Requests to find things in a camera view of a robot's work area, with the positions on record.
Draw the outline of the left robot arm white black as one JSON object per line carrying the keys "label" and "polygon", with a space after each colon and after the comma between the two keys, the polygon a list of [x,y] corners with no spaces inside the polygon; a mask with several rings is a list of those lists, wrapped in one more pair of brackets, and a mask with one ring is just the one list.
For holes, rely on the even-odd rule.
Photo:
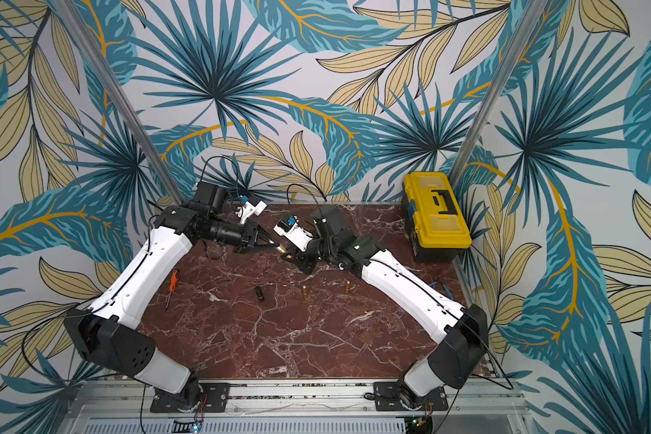
{"label": "left robot arm white black", "polygon": [[242,196],[239,220],[229,222],[222,218],[228,197],[227,189],[199,182],[191,200],[154,217],[148,240],[114,283],[86,309],[71,309],[63,321],[83,360],[153,387],[179,412],[191,412],[202,403],[198,377],[137,328],[167,275],[197,242],[231,246],[236,253],[275,247],[253,220],[267,205],[255,196]]}

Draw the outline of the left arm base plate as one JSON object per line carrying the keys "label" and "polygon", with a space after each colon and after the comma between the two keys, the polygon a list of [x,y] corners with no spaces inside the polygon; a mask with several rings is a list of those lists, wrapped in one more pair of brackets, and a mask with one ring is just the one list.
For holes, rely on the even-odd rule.
{"label": "left arm base plate", "polygon": [[155,388],[152,413],[223,413],[229,398],[229,383],[193,383],[182,392],[170,393]]}

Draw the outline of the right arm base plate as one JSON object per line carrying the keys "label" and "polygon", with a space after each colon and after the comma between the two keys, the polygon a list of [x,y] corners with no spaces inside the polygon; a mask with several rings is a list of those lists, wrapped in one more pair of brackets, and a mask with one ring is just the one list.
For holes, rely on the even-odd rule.
{"label": "right arm base plate", "polygon": [[401,382],[374,382],[372,395],[378,412],[421,412],[448,410],[447,394],[442,386],[419,396]]}

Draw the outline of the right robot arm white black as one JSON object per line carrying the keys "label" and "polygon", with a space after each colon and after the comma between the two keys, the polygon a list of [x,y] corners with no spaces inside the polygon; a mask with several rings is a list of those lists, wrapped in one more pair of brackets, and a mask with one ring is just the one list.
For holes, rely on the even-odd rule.
{"label": "right robot arm white black", "polygon": [[401,375],[386,398],[417,410],[439,387],[462,388],[488,353],[488,319],[483,309],[464,307],[433,289],[370,236],[355,234],[336,206],[317,209],[311,218],[314,231],[307,231],[295,215],[275,225],[275,233],[292,245],[282,260],[305,274],[312,273],[320,261],[352,273],[393,300],[437,345]]}

